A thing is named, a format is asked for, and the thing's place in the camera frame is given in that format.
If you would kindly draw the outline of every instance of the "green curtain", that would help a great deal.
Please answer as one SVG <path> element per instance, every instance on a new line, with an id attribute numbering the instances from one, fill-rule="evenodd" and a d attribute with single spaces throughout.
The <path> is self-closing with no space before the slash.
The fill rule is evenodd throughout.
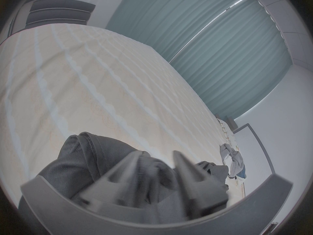
<path id="1" fill-rule="evenodd" d="M 153 47 L 222 118 L 260 102 L 292 64 L 257 0 L 123 0 L 107 29 Z"/>

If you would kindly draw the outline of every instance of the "curtain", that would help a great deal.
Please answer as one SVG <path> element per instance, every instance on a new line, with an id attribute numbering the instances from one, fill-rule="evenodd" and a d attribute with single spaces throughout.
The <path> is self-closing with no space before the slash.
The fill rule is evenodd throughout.
<path id="1" fill-rule="evenodd" d="M 153 47 L 213 114 L 235 119 L 271 92 L 292 64 L 264 7 L 238 1 L 123 0 L 107 29 Z"/>

